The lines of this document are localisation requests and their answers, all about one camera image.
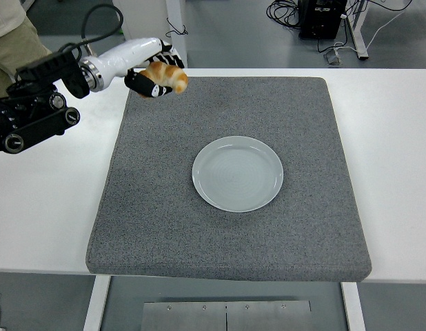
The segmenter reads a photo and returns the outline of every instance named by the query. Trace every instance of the robot finger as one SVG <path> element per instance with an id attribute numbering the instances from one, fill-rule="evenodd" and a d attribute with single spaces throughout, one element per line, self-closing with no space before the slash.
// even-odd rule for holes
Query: robot finger
<path id="1" fill-rule="evenodd" d="M 155 84 L 151 79 L 133 70 L 129 70 L 128 75 L 124 77 L 124 84 L 144 97 L 156 98 L 173 91 L 172 88 Z"/>

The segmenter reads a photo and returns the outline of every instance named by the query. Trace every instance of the metal plate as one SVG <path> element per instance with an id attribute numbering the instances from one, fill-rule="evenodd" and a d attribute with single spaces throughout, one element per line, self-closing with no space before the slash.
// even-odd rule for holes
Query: metal plate
<path id="1" fill-rule="evenodd" d="M 145 303 L 141 331 L 312 331 L 309 301 Z"/>
<path id="2" fill-rule="evenodd" d="M 227 331 L 312 331 L 309 301 L 227 303 Z"/>
<path id="3" fill-rule="evenodd" d="M 141 331 L 225 331 L 224 302 L 144 303 Z"/>

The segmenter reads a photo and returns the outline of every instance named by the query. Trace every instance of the white table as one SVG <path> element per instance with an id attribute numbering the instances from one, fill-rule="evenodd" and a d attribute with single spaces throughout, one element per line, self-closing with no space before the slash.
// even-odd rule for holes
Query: white table
<path id="1" fill-rule="evenodd" d="M 366 281 L 426 283 L 426 70 L 186 72 L 324 78 L 372 260 Z M 128 89 L 117 79 L 78 100 L 57 86 L 81 112 L 78 126 L 0 153 L 0 271 L 89 274 L 86 248 Z"/>

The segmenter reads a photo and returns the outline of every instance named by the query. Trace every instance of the plate rim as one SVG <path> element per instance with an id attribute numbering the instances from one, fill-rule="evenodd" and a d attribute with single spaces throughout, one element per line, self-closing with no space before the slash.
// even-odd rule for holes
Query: plate rim
<path id="1" fill-rule="evenodd" d="M 215 203 L 213 200 L 211 200 L 210 198 L 207 197 L 207 195 L 203 192 L 201 186 L 199 185 L 199 181 L 196 181 L 195 178 L 195 169 L 196 169 L 196 165 L 200 162 L 201 157 L 203 156 L 203 154 L 205 154 L 205 151 L 208 150 L 209 148 L 211 148 L 211 145 L 213 145 L 214 143 L 217 143 L 218 141 L 221 140 L 226 140 L 226 139 L 234 139 L 234 138 L 238 138 L 238 139 L 245 139 L 245 140 L 249 140 L 249 141 L 256 141 L 259 144 L 262 144 L 264 146 L 264 148 L 267 149 L 267 151 L 270 151 L 270 153 L 274 156 L 275 162 L 278 162 L 278 164 L 280 165 L 281 168 L 281 180 L 280 183 L 278 184 L 277 188 L 275 189 L 275 193 L 273 195 L 273 197 L 271 199 L 269 199 L 268 201 L 266 201 L 263 205 L 260 205 L 259 207 L 255 207 L 255 208 L 251 208 L 249 210 L 229 210 L 227 208 L 221 207 L 220 205 L 218 205 L 217 203 Z M 247 137 L 247 136 L 239 136 L 239 135 L 234 135 L 234 136 L 226 136 L 226 137 L 221 137 L 218 139 L 215 139 L 211 142 L 209 142 L 207 145 L 205 145 L 196 155 L 196 157 L 194 158 L 193 164 L 192 164 L 192 182 L 194 185 L 194 188 L 196 189 L 196 191 L 198 192 L 198 194 L 202 197 L 202 199 L 204 201 L 206 201 L 207 203 L 209 203 L 210 205 L 212 205 L 215 208 L 218 208 L 219 210 L 224 210 L 226 212 L 252 212 L 254 210 L 258 210 L 264 206 L 266 206 L 267 204 L 269 204 L 275 197 L 277 197 L 277 195 L 279 194 L 282 185 L 283 185 L 283 165 L 282 165 L 282 161 L 279 158 L 279 156 L 277 155 L 277 153 L 275 151 L 273 151 L 273 149 L 271 147 L 269 147 L 266 143 L 264 143 L 263 141 L 260 141 L 258 139 L 252 138 L 252 137 Z"/>

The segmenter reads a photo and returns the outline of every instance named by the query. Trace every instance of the person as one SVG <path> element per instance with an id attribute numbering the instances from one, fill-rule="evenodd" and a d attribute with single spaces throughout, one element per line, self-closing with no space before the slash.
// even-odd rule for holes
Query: person
<path id="1" fill-rule="evenodd" d="M 19 0 L 0 0 L 0 98 L 16 69 L 49 55 Z"/>

